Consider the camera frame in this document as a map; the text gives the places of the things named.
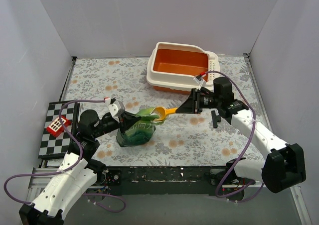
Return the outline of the green cat litter bag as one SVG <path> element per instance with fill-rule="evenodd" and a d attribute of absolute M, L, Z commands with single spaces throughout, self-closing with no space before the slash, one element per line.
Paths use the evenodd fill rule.
<path fill-rule="evenodd" d="M 146 108 L 134 113 L 139 121 L 135 123 L 129 130 L 121 133 L 118 129 L 116 140 L 121 147 L 133 147 L 144 145 L 152 138 L 157 125 L 163 124 L 164 121 L 155 122 L 154 119 L 159 118 L 153 112 L 155 108 Z"/>

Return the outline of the yellow plastic litter scoop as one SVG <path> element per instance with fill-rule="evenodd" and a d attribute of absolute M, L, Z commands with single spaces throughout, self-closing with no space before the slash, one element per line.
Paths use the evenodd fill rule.
<path fill-rule="evenodd" d="M 175 114 L 177 108 L 166 109 L 164 107 L 156 107 L 153 112 L 159 116 L 159 118 L 154 119 L 155 122 L 164 121 L 169 115 Z"/>

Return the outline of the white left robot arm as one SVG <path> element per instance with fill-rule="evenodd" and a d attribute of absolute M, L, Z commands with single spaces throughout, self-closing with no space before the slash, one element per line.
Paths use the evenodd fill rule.
<path fill-rule="evenodd" d="M 80 147 L 69 147 L 40 195 L 20 208 L 21 222 L 24 225 L 62 225 L 86 190 L 93 184 L 105 182 L 105 164 L 92 158 L 99 147 L 97 138 L 114 130 L 125 132 L 139 120 L 140 117 L 118 109 L 111 109 L 102 118 L 94 110 L 82 112 L 76 136 Z"/>

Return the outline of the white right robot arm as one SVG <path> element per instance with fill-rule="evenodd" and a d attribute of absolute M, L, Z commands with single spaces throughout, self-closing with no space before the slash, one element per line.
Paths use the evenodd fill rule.
<path fill-rule="evenodd" d="M 213 90 L 192 89 L 187 100 L 176 109 L 179 114 L 200 114 L 204 109 L 212 110 L 212 121 L 226 120 L 248 138 L 247 146 L 253 144 L 264 158 L 264 163 L 249 161 L 242 152 L 229 161 L 225 173 L 220 173 L 217 185 L 224 182 L 237 184 L 242 179 L 262 182 L 271 192 L 284 189 L 306 180 L 304 150 L 297 143 L 289 144 L 274 135 L 256 120 L 256 113 L 246 99 L 234 97 L 235 83 L 227 77 L 213 81 Z"/>

